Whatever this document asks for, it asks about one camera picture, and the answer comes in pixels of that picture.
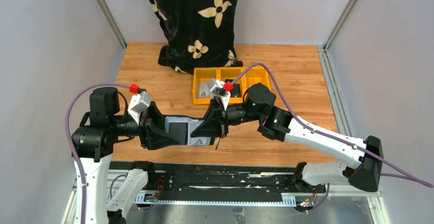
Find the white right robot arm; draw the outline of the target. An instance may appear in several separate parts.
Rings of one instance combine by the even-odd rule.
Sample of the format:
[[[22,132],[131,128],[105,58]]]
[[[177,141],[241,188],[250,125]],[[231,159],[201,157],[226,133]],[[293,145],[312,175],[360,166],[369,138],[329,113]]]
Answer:
[[[347,137],[311,125],[289,111],[276,107],[276,95],[257,83],[247,89],[242,103],[224,106],[220,97],[210,101],[202,122],[190,133],[191,138],[224,138],[230,126],[258,121],[258,132],[267,139],[308,146],[336,159],[334,162],[297,164],[292,176],[295,190],[305,192],[325,183],[348,183],[366,192],[376,192],[382,162],[381,141],[374,136],[365,140]]]

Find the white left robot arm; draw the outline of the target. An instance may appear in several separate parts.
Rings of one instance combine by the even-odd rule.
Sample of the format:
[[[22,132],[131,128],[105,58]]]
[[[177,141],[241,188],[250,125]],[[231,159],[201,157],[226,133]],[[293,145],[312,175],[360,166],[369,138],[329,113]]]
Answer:
[[[156,125],[149,114],[150,95],[135,84],[129,86],[133,97],[126,102],[124,114],[119,115],[123,97],[119,87],[119,83],[88,87],[90,110],[75,132],[70,131],[69,117],[65,118],[77,177],[75,223],[126,223],[139,192],[160,184],[152,162],[135,161],[121,188],[107,200],[107,177],[116,143],[138,137],[148,150],[180,144]]]

